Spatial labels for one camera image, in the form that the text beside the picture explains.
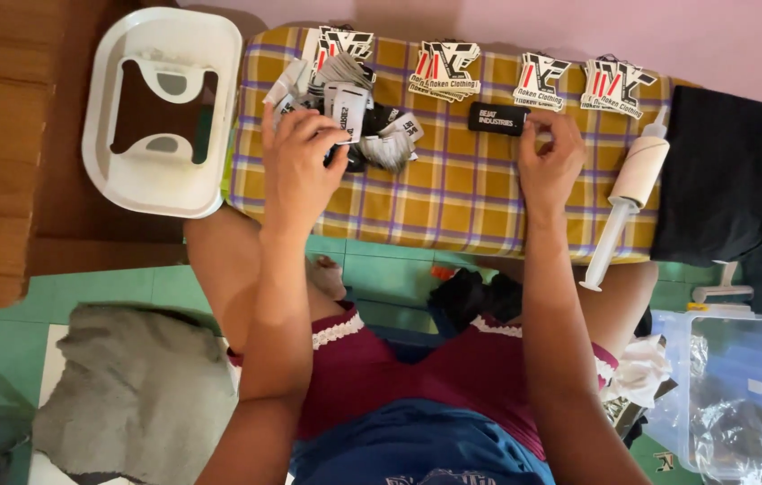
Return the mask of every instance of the white cloth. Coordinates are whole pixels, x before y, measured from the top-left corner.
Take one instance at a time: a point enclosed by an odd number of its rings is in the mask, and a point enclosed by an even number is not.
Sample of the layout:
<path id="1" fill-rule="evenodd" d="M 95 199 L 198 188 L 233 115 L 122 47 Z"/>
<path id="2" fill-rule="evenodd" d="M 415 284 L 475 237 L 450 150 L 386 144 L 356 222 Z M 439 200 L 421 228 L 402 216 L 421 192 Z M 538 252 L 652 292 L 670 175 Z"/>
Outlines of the white cloth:
<path id="1" fill-rule="evenodd" d="M 654 407 L 653 396 L 671 375 L 660 335 L 633 337 L 618 360 L 611 382 L 600 392 L 602 401 L 626 398 L 641 407 Z"/>

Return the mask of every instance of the plaid cloth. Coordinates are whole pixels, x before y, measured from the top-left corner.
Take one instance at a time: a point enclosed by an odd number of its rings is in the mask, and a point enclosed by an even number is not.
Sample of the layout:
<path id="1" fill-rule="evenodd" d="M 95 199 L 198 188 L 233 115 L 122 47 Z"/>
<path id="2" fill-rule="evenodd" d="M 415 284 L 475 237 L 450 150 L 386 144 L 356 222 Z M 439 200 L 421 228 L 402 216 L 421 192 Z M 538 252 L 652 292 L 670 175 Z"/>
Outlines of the plaid cloth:
<path id="1" fill-rule="evenodd" d="M 225 170 L 223 192 L 233 207 L 264 220 L 264 168 L 261 164 L 262 100 L 282 70 L 302 55 L 308 30 L 279 27 L 246 46 L 241 72 L 233 164 Z M 525 207 L 515 162 L 518 138 L 476 133 L 467 128 L 471 101 L 512 105 L 521 57 L 483 52 L 468 67 L 483 82 L 480 94 L 448 104 L 408 93 L 408 75 L 417 61 L 417 43 L 375 38 L 367 65 L 375 70 L 378 103 L 411 111 L 426 134 L 417 142 L 418 160 L 399 175 L 374 168 L 346 173 L 341 188 L 314 227 L 314 233 L 362 241 L 439 248 L 481 255 L 520 256 Z M 670 105 L 676 79 L 658 76 L 639 87 L 641 120 L 620 113 L 581 110 L 584 72 L 571 66 L 559 80 L 564 111 L 575 117 L 591 157 L 566 205 L 569 257 L 585 262 L 595 251 L 611 212 L 608 194 L 626 149 L 663 105 Z M 541 141 L 547 141 L 541 135 Z M 656 226 L 658 186 L 640 214 L 626 226 L 614 260 L 647 260 Z"/>

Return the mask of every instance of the glue bottle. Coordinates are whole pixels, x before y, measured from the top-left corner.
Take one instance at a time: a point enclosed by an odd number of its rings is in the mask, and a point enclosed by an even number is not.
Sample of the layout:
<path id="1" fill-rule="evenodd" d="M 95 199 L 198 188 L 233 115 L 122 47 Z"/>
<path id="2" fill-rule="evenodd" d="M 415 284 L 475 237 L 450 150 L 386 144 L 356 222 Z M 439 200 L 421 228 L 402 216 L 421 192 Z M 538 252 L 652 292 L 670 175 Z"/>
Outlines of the glue bottle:
<path id="1" fill-rule="evenodd" d="M 638 214 L 647 203 L 659 170 L 668 154 L 669 144 L 665 140 L 668 128 L 664 125 L 667 106 L 663 106 L 656 120 L 645 126 L 641 137 L 637 138 L 629 149 L 623 162 L 621 173 L 614 182 L 614 188 L 608 202 L 612 204 L 611 214 L 602 230 L 593 258 L 590 260 L 584 281 L 578 284 L 601 292 L 600 284 L 611 264 L 617 240 L 626 226 L 629 216 Z"/>

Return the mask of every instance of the hand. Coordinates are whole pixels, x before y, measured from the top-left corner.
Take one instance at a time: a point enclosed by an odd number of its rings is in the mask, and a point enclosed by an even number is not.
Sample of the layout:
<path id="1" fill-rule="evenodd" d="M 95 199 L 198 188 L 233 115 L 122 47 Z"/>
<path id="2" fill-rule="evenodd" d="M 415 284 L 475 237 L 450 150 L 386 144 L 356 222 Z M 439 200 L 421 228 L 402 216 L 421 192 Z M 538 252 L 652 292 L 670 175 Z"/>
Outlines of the hand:
<path id="1" fill-rule="evenodd" d="M 550 129 L 552 138 L 538 153 L 537 124 Z M 519 148 L 519 182 L 529 218 L 552 220 L 564 215 L 586 156 L 581 131 L 572 117 L 548 111 L 527 116 Z"/>
<path id="2" fill-rule="evenodd" d="M 324 155 L 350 138 L 317 110 L 293 111 L 273 129 L 273 106 L 264 105 L 264 228 L 305 242 L 315 221 L 339 188 L 348 166 L 348 146 L 336 149 L 329 167 Z"/>

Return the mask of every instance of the wooden table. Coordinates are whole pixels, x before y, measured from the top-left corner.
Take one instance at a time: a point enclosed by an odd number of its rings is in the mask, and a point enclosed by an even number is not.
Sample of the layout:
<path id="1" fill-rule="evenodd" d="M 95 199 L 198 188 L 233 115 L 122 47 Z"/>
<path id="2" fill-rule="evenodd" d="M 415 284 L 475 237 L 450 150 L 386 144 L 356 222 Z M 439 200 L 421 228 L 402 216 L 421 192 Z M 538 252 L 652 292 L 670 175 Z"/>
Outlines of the wooden table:
<path id="1" fill-rule="evenodd" d="M 96 46 L 169 0 L 0 0 L 0 307 L 30 276 L 186 260 L 181 220 L 129 212 L 88 179 L 80 141 Z"/>

